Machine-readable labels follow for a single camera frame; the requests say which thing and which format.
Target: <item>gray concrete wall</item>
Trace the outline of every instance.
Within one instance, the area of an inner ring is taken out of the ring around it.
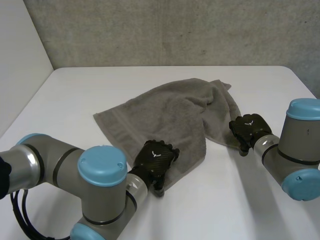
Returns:
[[[54,68],[280,65],[320,97],[320,0],[24,0]]]

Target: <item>black band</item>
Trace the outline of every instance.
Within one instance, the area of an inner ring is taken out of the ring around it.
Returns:
[[[0,157],[0,199],[3,199],[9,192],[11,165]]]
[[[36,185],[39,185],[39,184],[41,184],[43,182],[44,177],[45,177],[45,163],[44,163],[44,160],[42,159],[40,153],[38,152],[38,150],[34,146],[32,146],[30,144],[27,144],[27,143],[23,144],[23,145],[25,145],[28,148],[30,148],[34,152],[36,158],[38,159],[39,166],[40,166],[40,177],[39,177],[39,181],[38,181],[38,183]]]
[[[272,146],[270,146],[270,147],[268,147],[265,151],[264,151],[264,153],[263,153],[263,155],[262,155],[262,164],[264,164],[264,161],[265,161],[265,156],[266,156],[266,154],[269,152],[269,150],[271,150],[271,149],[273,149],[273,148],[275,148],[275,147],[278,147],[278,144],[275,144],[275,145],[272,145]]]
[[[281,157],[283,157],[284,159],[287,159],[287,160],[294,162],[296,164],[302,164],[302,165],[308,165],[308,166],[314,166],[314,165],[320,164],[320,161],[304,161],[304,160],[300,160],[300,159],[288,156],[288,155],[284,154],[282,151],[280,151],[279,148],[278,148],[278,154]]]
[[[53,185],[55,185],[57,188],[59,188],[59,185],[58,185],[58,182],[57,182],[57,177],[58,177],[58,172],[59,172],[59,169],[60,169],[62,163],[64,162],[64,160],[65,160],[72,152],[74,152],[75,150],[78,150],[78,149],[79,149],[79,148],[77,148],[77,147],[74,147],[74,148],[69,149],[68,151],[66,151],[66,152],[60,157],[60,159],[59,159],[58,162],[56,163],[55,168],[54,168],[53,173],[52,173],[52,182],[53,182]]]
[[[109,220],[109,221],[92,221],[92,220],[90,220],[89,218],[87,218],[87,217],[84,215],[84,213],[82,213],[82,215],[83,215],[83,218],[84,218],[87,222],[89,222],[89,223],[91,223],[91,224],[93,224],[93,225],[108,225],[108,224],[114,223],[114,222],[117,221],[119,218],[121,218],[121,216],[122,216],[122,214],[124,214],[124,212],[125,212],[125,209],[122,210],[122,212],[119,214],[119,216],[117,216],[117,217],[115,217],[114,219],[111,219],[111,220]]]
[[[134,211],[136,212],[137,211],[137,208],[138,208],[138,205],[137,205],[137,201],[136,199],[134,198],[134,196],[132,196],[132,194],[128,191],[125,191],[125,194],[131,199],[133,205],[134,205]]]

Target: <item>white wall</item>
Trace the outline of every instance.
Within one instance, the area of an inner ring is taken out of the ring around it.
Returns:
[[[52,71],[23,0],[0,0],[0,137]]]

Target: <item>black cable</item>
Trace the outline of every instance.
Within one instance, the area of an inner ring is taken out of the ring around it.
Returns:
[[[27,214],[26,203],[27,203],[28,190],[24,190],[23,192],[22,203],[21,203],[23,215],[21,214],[21,211],[19,208],[18,196],[19,196],[19,190],[15,192],[15,195],[13,193],[10,194],[13,213],[22,231],[29,239],[31,240],[70,240],[70,236],[67,236],[61,239],[55,239],[53,237],[43,236],[40,232],[38,232],[30,222],[30,219]]]

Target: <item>gray towel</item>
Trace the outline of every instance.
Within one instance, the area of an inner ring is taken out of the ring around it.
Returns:
[[[164,190],[198,166],[206,155],[206,138],[228,147],[239,143],[229,122],[240,111],[228,93],[231,85],[197,78],[158,86],[94,119],[130,166],[147,140],[163,140],[180,150],[165,176]]]

